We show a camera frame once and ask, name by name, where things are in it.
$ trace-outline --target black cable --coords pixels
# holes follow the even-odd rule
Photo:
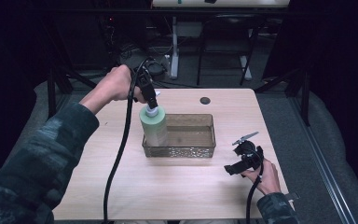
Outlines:
[[[255,152],[253,151],[255,155],[257,155],[257,157],[261,160],[262,158]],[[260,172],[258,173],[258,176],[257,178],[255,179],[255,182],[254,184],[252,185],[251,187],[251,190],[249,191],[249,194],[248,194],[248,199],[247,199],[247,202],[246,202],[246,224],[250,224],[251,223],[251,204],[252,204],[252,197],[253,197],[253,194],[255,192],[255,189],[257,188],[257,185],[261,182],[261,176],[263,175],[263,172],[264,172],[264,159],[261,160],[261,163],[260,163]]]
[[[127,103],[126,124],[125,124],[125,127],[124,127],[123,138],[121,140],[121,145],[120,145],[120,148],[118,150],[118,153],[117,153],[116,160],[115,160],[115,163],[113,165],[112,171],[110,172],[110,175],[109,175],[109,177],[107,179],[105,193],[104,193],[104,196],[103,196],[103,223],[104,224],[108,223],[107,203],[108,203],[108,198],[109,198],[110,187],[112,185],[113,177],[115,176],[116,170],[118,168],[118,164],[120,163],[121,156],[123,155],[124,147],[126,146],[127,138],[128,138],[129,132],[130,132],[133,91],[134,91],[134,89],[132,89],[132,85],[131,85],[129,98],[128,98],[128,103]]]

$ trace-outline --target gray carpet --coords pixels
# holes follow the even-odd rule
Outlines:
[[[195,49],[197,40],[187,39],[180,46],[179,75],[176,80],[165,79],[161,83],[167,88],[250,88],[255,89],[263,82],[261,76],[269,56],[269,50],[273,40],[259,38],[255,48],[255,56],[251,61],[251,72],[254,79],[239,86],[240,77],[205,77],[201,80],[199,87],[195,86],[197,73],[197,52]],[[149,52],[155,57],[155,51]],[[145,57],[146,53],[133,51],[131,57],[122,59],[123,63],[136,66]],[[64,105],[68,101],[79,101],[90,88],[82,83],[71,80],[75,90],[66,98],[59,92],[58,98]],[[299,219],[302,223],[345,223],[336,209],[326,183],[318,170],[312,153],[307,134],[304,132],[302,121],[297,118],[295,108],[291,100],[282,93],[284,83],[266,93],[258,93],[257,99],[266,121],[268,131],[280,161],[286,184],[290,191],[297,192],[300,199],[294,202]],[[37,102],[34,112],[24,128],[18,144],[26,139],[43,123],[48,117],[47,108],[47,84],[42,83],[35,88]],[[319,147],[341,189],[342,195],[353,215],[354,221],[347,223],[358,223],[358,181],[351,167],[345,161],[345,147],[341,139],[339,129],[324,107],[323,102],[314,94],[310,97],[310,130],[315,136]],[[57,221],[57,223],[101,223],[100,221]]]

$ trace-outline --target chair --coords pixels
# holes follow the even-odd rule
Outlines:
[[[241,82],[243,84],[258,33],[263,27],[265,18],[253,14],[224,14],[216,15],[207,20],[200,34],[199,67],[197,85],[200,84],[201,68],[217,68],[201,66],[205,53],[236,54],[239,56],[241,67]]]

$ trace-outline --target handheld controller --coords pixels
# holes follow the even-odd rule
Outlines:
[[[264,160],[263,149],[261,147],[255,147],[255,144],[251,141],[240,141],[239,145],[234,149],[234,152],[237,156],[241,156],[241,161],[233,165],[225,166],[226,171],[230,175],[240,174],[251,167],[255,170]]]
[[[157,63],[156,60],[148,58],[138,67],[137,71],[138,77],[135,85],[141,89],[144,99],[147,101],[150,109],[153,109],[158,104],[152,82],[153,80],[163,79],[166,69],[160,63]]]

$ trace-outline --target green bottle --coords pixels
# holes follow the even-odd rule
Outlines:
[[[149,147],[167,147],[168,131],[165,110],[161,106],[150,109],[144,106],[139,113],[144,128],[146,144]]]

